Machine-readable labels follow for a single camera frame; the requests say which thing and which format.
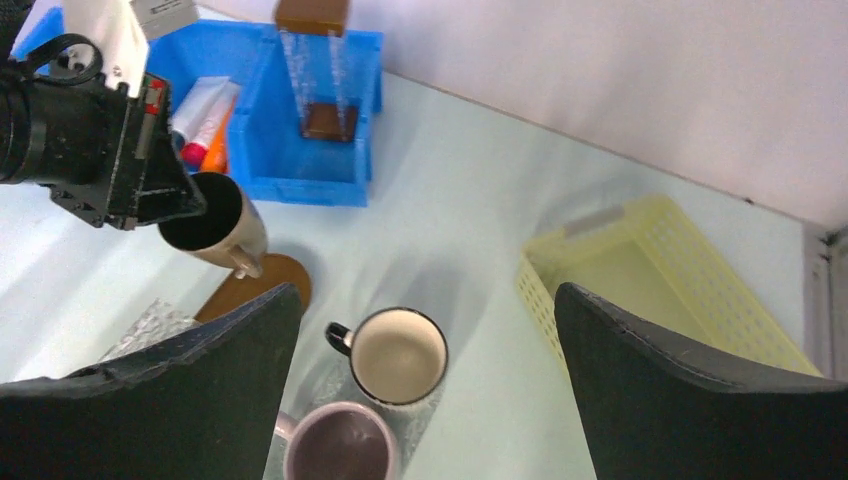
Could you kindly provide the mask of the cream mug with black rim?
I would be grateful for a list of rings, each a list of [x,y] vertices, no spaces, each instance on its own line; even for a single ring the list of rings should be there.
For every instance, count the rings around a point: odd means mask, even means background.
[[[382,309],[355,329],[332,322],[324,336],[348,358],[362,394],[389,409],[419,407],[435,394],[448,371],[450,352],[442,329],[415,309]]]

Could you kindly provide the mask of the clear textured two-hole holder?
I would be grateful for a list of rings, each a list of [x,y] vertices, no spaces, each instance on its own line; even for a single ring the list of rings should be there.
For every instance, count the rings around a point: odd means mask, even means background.
[[[177,310],[168,302],[157,299],[130,325],[119,341],[100,357],[98,362],[107,362],[148,348],[199,325],[200,323],[191,315]]]

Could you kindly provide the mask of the brown wooden oval tray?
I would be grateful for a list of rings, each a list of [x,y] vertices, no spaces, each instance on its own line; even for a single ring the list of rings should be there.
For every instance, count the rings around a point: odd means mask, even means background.
[[[312,280],[302,263],[288,255],[269,253],[262,258],[261,265],[263,274],[259,278],[238,279],[234,273],[228,275],[194,315],[194,319],[201,324],[208,323],[287,283],[293,284],[299,292],[303,310],[308,308],[312,297]]]

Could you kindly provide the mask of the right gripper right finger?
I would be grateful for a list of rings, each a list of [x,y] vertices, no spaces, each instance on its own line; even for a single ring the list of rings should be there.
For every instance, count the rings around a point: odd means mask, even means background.
[[[573,283],[559,341],[600,479],[843,479],[847,386],[726,353]]]

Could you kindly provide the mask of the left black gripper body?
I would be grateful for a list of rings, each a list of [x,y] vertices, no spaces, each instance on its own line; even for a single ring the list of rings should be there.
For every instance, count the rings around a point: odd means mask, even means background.
[[[1,181],[36,184],[85,223],[118,230],[195,217],[207,207],[173,145],[167,80],[146,73],[137,96],[112,89],[94,54],[60,76],[39,69],[72,46],[59,35],[1,64]]]

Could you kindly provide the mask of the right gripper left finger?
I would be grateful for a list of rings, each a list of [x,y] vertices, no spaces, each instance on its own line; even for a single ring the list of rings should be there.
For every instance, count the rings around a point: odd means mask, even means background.
[[[303,308],[283,284],[66,377],[1,387],[5,479],[259,479]]]

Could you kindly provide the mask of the clear holder with brown lid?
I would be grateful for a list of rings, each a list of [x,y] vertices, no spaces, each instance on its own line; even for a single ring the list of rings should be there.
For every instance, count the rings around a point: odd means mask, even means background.
[[[281,0],[281,38],[301,136],[351,142],[358,108],[347,93],[348,0]]]

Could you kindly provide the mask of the pink mug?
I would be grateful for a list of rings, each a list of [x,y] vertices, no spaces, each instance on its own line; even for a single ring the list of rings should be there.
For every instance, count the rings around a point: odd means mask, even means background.
[[[274,433],[286,442],[286,479],[400,477],[400,450],[392,429],[363,404],[328,403],[300,420],[279,412]]]

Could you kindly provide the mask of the brown metallic cup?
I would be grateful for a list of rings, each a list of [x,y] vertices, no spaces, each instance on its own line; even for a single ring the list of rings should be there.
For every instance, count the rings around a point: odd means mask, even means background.
[[[239,279],[260,277],[268,235],[252,201],[225,174],[198,172],[192,179],[206,200],[205,212],[160,223],[160,236],[177,250],[232,269]]]

